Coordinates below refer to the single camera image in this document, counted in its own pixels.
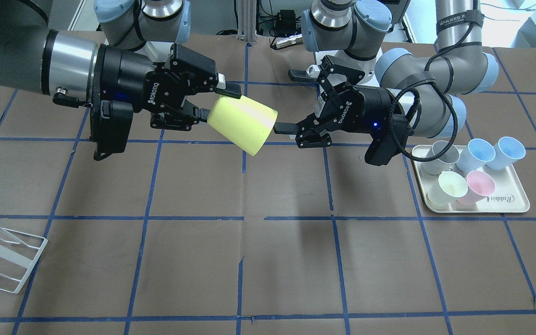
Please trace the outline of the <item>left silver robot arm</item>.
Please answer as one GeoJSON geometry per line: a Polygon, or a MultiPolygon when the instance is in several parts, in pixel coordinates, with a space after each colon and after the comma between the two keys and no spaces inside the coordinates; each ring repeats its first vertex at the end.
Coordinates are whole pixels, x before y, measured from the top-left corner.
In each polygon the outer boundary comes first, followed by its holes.
{"type": "Polygon", "coordinates": [[[455,138],[466,120],[460,94],[480,93],[498,76],[495,57],[482,50],[484,16],[478,0],[438,0],[437,53],[416,57],[396,47],[378,57],[393,23],[378,0],[315,0],[301,15],[308,51],[329,52],[307,71],[290,70],[296,82],[322,89],[317,110],[298,123],[274,126],[301,148],[326,147],[330,134],[372,136],[371,147],[404,150],[409,136],[455,138]]]}

